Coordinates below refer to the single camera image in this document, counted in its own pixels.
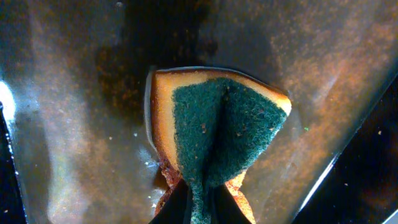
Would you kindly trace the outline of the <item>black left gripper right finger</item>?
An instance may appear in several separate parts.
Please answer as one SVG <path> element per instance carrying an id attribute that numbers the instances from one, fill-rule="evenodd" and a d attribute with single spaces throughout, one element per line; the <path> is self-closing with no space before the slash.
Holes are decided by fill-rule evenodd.
<path id="1" fill-rule="evenodd" d="M 211 224 L 251 224 L 225 185 L 211 189 Z"/>

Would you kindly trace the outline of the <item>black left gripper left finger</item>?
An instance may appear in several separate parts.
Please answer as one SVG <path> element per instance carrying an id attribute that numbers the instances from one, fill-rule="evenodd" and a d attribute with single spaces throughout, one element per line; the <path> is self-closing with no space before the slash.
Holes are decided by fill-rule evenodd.
<path id="1" fill-rule="evenodd" d="M 190 224 L 190 187 L 180 180 L 160 212 L 149 224 Z"/>

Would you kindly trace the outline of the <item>green and yellow sponge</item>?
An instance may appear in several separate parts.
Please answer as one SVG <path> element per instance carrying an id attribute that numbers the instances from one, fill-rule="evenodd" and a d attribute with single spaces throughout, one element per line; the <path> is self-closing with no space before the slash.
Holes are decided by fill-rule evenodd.
<path id="1" fill-rule="evenodd" d="M 155 216 L 184 180 L 190 187 L 190 223 L 211 223 L 211 189 L 220 185 L 254 223 L 240 188 L 291 109 L 287 96 L 235 70 L 152 69 L 144 97 L 146 132 L 168 185 Z"/>

